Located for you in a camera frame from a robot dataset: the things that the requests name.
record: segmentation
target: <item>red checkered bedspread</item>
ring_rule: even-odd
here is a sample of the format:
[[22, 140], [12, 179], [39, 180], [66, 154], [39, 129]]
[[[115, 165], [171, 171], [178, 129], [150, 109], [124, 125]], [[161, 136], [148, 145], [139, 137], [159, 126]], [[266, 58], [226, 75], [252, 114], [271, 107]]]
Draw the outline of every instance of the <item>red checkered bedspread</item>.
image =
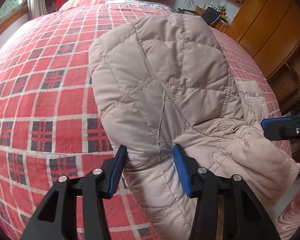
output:
[[[26, 23], [0, 50], [0, 225], [11, 239], [19, 239], [59, 176], [84, 176], [113, 156], [93, 96], [88, 48], [103, 33], [149, 14], [170, 12], [128, 4], [81, 6]], [[213, 33], [235, 78], [257, 80], [271, 117], [281, 116], [252, 58], [231, 38]], [[289, 150], [287, 142], [277, 146]], [[112, 239], [156, 239], [123, 181], [104, 203]], [[78, 214], [83, 239], [81, 208]]]

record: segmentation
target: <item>blue gripper pad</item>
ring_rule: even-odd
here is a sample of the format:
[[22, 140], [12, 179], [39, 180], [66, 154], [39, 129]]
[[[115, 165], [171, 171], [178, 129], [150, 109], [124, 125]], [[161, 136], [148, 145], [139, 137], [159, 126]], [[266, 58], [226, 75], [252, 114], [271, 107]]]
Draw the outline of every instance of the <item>blue gripper pad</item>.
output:
[[120, 178], [122, 175], [123, 167], [126, 162], [128, 156], [127, 148], [125, 146], [120, 146], [120, 151], [116, 154], [115, 158], [115, 164], [114, 168], [110, 174], [109, 178], [109, 189], [108, 193], [111, 195], [111, 197], [114, 195], [114, 193], [117, 192], [118, 185], [120, 182]]
[[269, 118], [269, 119], [262, 120], [260, 125], [261, 128], [264, 130], [270, 122], [288, 121], [288, 120], [291, 120], [291, 118], [290, 117]]
[[173, 147], [173, 160], [177, 169], [182, 190], [188, 197], [190, 197], [192, 195], [191, 178], [178, 145]]

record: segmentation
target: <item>quilted jacket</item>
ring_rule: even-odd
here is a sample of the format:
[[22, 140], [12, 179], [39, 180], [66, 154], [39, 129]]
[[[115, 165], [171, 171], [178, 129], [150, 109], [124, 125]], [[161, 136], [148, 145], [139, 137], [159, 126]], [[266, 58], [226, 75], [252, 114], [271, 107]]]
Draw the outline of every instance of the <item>quilted jacket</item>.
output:
[[172, 158], [186, 154], [216, 175], [242, 175], [265, 208], [300, 165], [263, 136], [266, 101], [256, 82], [235, 82], [200, 17], [147, 16], [95, 40], [89, 67], [111, 144], [128, 148], [124, 177], [160, 240], [189, 238], [196, 200]]

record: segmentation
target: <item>desk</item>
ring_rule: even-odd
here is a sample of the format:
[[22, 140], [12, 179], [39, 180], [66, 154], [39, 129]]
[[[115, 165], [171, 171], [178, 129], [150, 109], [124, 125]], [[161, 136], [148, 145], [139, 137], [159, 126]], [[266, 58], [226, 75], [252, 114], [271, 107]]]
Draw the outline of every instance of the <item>desk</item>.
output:
[[[194, 10], [195, 12], [197, 12], [198, 14], [203, 14], [206, 10], [197, 6]], [[217, 29], [218, 31], [221, 31], [222, 33], [225, 33], [225, 31], [228, 29], [229, 27], [229, 23], [226, 23], [224, 21], [222, 21], [221, 19], [218, 19], [214, 24], [213, 24], [213, 28]]]

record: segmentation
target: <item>wooden window sill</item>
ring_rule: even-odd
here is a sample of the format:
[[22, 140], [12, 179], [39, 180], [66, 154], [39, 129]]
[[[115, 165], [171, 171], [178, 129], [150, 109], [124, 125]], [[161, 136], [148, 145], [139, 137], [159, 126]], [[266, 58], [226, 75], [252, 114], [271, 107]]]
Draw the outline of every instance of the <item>wooden window sill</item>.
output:
[[24, 2], [13, 9], [12, 14], [0, 22], [0, 35], [16, 20], [29, 12], [28, 3]]

